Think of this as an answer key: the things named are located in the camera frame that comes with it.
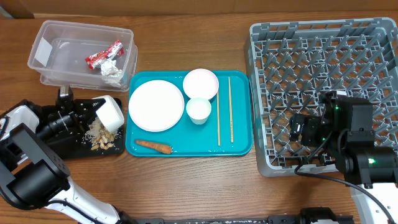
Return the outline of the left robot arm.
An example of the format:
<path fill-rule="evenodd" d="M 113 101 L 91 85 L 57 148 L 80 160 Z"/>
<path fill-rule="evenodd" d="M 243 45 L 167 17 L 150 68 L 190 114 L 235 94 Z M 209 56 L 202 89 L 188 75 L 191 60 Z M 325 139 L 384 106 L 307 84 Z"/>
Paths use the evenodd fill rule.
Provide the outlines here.
<path fill-rule="evenodd" d="M 85 157 L 85 135 L 100 121 L 105 132 L 122 133 L 121 100 L 109 95 L 76 99 L 61 87 L 55 105 L 22 100 L 1 115 L 1 197 L 21 210 L 46 208 L 78 223 L 134 223 L 114 205 L 78 186 L 64 159 Z"/>

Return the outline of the small white bowl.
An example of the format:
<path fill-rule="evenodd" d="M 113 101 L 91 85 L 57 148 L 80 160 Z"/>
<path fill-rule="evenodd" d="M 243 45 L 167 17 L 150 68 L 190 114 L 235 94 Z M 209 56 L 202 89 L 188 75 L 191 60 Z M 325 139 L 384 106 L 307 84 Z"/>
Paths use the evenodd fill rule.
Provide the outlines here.
<path fill-rule="evenodd" d="M 99 99 L 105 100 L 105 103 L 96 110 L 96 115 L 110 133 L 115 133 L 124 124 L 123 112 L 112 96 L 104 95 L 94 98 L 94 100 Z"/>

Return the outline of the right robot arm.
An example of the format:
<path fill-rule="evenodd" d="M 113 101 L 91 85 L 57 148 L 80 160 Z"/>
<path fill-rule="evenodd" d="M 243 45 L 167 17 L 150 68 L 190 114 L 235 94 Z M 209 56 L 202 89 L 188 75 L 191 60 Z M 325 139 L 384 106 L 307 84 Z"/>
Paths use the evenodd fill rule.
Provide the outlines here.
<path fill-rule="evenodd" d="M 334 90 L 321 94 L 320 104 L 322 115 L 295 113 L 289 121 L 289 139 L 315 149 L 301 164 L 331 156 L 361 222 L 397 223 L 397 155 L 392 147 L 374 144 L 371 102 Z"/>

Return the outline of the foil ball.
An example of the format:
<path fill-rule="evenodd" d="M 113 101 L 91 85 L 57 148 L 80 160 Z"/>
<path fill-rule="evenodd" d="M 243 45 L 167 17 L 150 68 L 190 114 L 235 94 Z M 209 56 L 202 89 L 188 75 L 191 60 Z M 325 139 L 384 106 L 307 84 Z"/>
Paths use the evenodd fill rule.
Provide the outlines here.
<path fill-rule="evenodd" d="M 116 61 L 106 59 L 101 65 L 101 75 L 105 83 L 113 87 L 121 87 L 121 79 L 123 77 L 123 71 L 116 67 Z"/>

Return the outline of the white cup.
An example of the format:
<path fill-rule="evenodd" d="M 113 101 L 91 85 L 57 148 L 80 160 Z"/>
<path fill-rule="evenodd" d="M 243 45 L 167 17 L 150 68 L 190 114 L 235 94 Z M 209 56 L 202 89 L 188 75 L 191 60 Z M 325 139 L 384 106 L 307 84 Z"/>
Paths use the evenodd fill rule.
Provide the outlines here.
<path fill-rule="evenodd" d="M 186 111 L 194 124 L 204 124 L 211 113 L 211 103 L 204 98 L 192 98 L 187 102 Z"/>

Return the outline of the red foil snack wrapper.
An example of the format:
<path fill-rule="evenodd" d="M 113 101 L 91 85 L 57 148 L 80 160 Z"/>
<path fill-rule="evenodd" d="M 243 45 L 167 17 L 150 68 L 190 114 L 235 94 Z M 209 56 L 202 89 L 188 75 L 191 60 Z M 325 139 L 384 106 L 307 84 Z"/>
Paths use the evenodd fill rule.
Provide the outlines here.
<path fill-rule="evenodd" d="M 116 40 L 106 50 L 87 57 L 85 59 L 85 62 L 88 64 L 88 68 L 90 70 L 94 70 L 96 67 L 99 67 L 107 59 L 112 60 L 116 56 L 122 56 L 123 54 L 124 54 L 123 45 L 119 40 Z"/>

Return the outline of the large white bowl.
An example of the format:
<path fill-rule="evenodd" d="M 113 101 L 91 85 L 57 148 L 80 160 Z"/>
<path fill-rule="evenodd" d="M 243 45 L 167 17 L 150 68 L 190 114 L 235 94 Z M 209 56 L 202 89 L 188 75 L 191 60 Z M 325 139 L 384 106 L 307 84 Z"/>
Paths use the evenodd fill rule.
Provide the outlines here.
<path fill-rule="evenodd" d="M 210 70 L 194 69 L 183 79 L 183 90 L 189 98 L 211 100 L 218 92 L 219 80 Z"/>

